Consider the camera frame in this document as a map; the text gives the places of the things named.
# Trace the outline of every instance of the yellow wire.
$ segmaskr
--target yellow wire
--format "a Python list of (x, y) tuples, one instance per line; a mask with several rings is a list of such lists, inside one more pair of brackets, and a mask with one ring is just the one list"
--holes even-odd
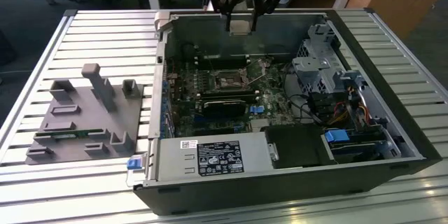
[(328, 124), (332, 125), (334, 122), (340, 121), (344, 119), (344, 117), (346, 116), (346, 111), (337, 117), (334, 118)]

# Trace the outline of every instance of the white label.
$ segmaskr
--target white label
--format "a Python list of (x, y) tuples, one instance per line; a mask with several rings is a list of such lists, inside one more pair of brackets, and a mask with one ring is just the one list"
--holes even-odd
[(196, 148), (196, 146), (197, 146), (197, 140), (186, 140), (180, 142), (181, 149)]
[(241, 168), (242, 167), (242, 164), (233, 164), (233, 165), (229, 165), (229, 168)]

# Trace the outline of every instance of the motherboard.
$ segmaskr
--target motherboard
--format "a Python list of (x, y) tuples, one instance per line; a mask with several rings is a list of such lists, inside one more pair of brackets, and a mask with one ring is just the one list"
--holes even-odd
[(174, 137), (257, 132), (296, 123), (281, 84), (285, 63), (270, 56), (233, 57), (232, 62), (218, 56), (194, 59), (166, 65)]

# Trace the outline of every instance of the black cable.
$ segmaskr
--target black cable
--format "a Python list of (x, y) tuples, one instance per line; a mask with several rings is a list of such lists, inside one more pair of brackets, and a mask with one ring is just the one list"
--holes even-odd
[(290, 100), (290, 97), (298, 95), (298, 94), (294, 94), (292, 96), (288, 96), (288, 93), (286, 93), (286, 88), (285, 88), (285, 83), (286, 83), (286, 75), (288, 75), (288, 71), (289, 71), (289, 67), (290, 67), (292, 63), (288, 63), (285, 65), (285, 73), (282, 75), (282, 92), (285, 94), (285, 97), (286, 97), (286, 100), (290, 102), (290, 105), (294, 106), (300, 112), (304, 112), (312, 119), (316, 123), (321, 124), (321, 125), (325, 125), (325, 123), (318, 119), (318, 117), (309, 111), (304, 110), (298, 105), (296, 105), (296, 103)]

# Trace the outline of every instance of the blue drive latch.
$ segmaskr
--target blue drive latch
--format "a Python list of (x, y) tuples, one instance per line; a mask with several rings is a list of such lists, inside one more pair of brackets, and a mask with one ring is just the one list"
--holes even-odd
[(349, 141), (349, 137), (345, 130), (329, 130), (325, 132), (326, 142), (342, 142)]

